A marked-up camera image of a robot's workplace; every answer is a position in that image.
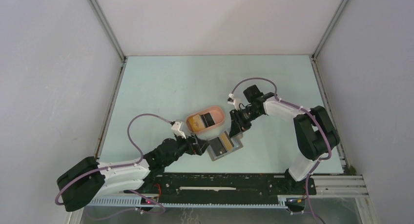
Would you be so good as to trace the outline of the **pink oval tray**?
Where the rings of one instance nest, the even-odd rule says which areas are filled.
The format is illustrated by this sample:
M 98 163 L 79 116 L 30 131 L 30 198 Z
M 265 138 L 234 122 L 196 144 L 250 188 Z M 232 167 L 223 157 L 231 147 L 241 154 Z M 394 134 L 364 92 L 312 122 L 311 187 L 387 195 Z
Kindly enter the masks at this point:
M 203 114 L 205 114 L 205 113 L 207 113 L 207 112 L 210 112 L 210 113 L 211 113 L 211 115 L 213 116 L 214 121 L 215 121 L 215 125 L 213 125 L 213 126 L 211 126 L 211 127 L 208 127 L 208 128 L 205 128 L 205 129 L 203 129 L 203 130 L 201 130 L 201 131 L 199 131 L 199 132 L 193 132 L 193 131 L 192 131 L 192 129 L 191 129 L 191 126 L 190 126 L 190 124 L 189 124 L 189 122 L 188 122 L 188 119 L 189 119 L 190 117 L 194 116 L 194 115 L 203 115 Z M 217 106 L 217 105 L 214 105 L 214 106 L 210 106 L 210 107 L 208 107 L 208 108 L 206 108 L 206 109 L 204 109 L 204 110 L 201 110 L 201 111 L 198 111 L 198 112 L 196 112 L 196 113 L 190 114 L 190 115 L 186 118 L 185 123 L 186 123 L 186 126 L 188 127 L 188 129 L 189 129 L 189 131 L 190 131 L 191 133 L 195 133 L 195 134 L 203 134 L 203 133 L 207 133 L 207 132 L 212 131 L 212 130 L 219 129 L 221 126 L 223 126 L 223 125 L 224 125 L 224 123 L 225 123 L 225 118 L 226 118 L 226 116 L 225 116 L 225 114 L 224 114 L 223 109 L 222 109 L 221 107 Z

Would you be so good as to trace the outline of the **grey card holder wallet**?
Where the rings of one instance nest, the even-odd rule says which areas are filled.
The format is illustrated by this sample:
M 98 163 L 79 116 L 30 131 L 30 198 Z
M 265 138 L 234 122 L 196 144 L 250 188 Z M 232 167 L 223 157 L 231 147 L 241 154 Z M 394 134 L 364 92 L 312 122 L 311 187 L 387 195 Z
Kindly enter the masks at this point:
M 208 152 L 208 154 L 209 154 L 209 156 L 210 156 L 210 158 L 211 158 L 212 161 L 216 161 L 216 160 L 218 160 L 220 158 L 223 158 L 223 157 L 225 157 L 225 156 L 227 156 L 227 155 L 235 152 L 236 150 L 239 150 L 239 149 L 243 148 L 243 144 L 241 143 L 240 138 L 238 136 L 237 137 L 234 137 L 234 138 L 230 138 L 228 136 L 228 132 L 227 131 L 224 131 L 217 138 L 219 138 L 222 141 L 222 143 L 225 146 L 227 152 L 225 154 L 217 157 L 216 159 L 213 159 L 212 156 L 211 156 L 211 147 L 209 146 L 207 148 L 207 152 Z

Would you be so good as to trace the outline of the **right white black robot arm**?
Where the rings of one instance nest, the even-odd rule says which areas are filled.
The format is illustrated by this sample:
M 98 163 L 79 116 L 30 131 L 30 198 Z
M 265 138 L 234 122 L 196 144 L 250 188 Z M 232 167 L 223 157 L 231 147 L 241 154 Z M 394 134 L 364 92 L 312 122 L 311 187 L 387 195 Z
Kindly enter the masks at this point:
M 285 172 L 284 188 L 291 194 L 298 193 L 304 186 L 303 180 L 315 170 L 315 165 L 332 156 L 340 138 L 326 109 L 322 106 L 304 108 L 282 100 L 274 93 L 261 92 L 256 85 L 243 91 L 248 104 L 243 105 L 231 92 L 228 103 L 234 106 L 230 111 L 231 138 L 238 136 L 252 126 L 260 116 L 278 116 L 294 126 L 300 153 Z

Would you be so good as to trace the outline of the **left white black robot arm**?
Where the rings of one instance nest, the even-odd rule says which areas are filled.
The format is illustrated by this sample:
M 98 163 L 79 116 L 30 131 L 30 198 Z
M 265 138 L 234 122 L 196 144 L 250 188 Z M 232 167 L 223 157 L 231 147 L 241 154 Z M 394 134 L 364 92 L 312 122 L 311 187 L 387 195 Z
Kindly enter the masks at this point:
M 103 163 L 93 156 L 86 157 L 57 179 L 59 193 L 56 202 L 67 212 L 87 206 L 93 199 L 113 193 L 140 190 L 148 193 L 154 188 L 155 177 L 184 154 L 201 156 L 210 146 L 196 135 L 167 138 L 142 158 Z

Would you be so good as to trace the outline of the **black credit card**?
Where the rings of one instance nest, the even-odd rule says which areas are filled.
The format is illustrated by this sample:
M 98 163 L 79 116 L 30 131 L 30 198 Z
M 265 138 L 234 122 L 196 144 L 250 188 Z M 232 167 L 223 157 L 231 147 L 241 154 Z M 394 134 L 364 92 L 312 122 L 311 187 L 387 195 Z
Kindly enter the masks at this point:
M 201 115 L 201 118 L 203 120 L 205 128 L 208 128 L 208 127 L 211 127 L 211 126 L 215 125 L 214 118 L 213 118 L 213 116 L 211 115 L 210 112 L 207 112 L 207 113 Z

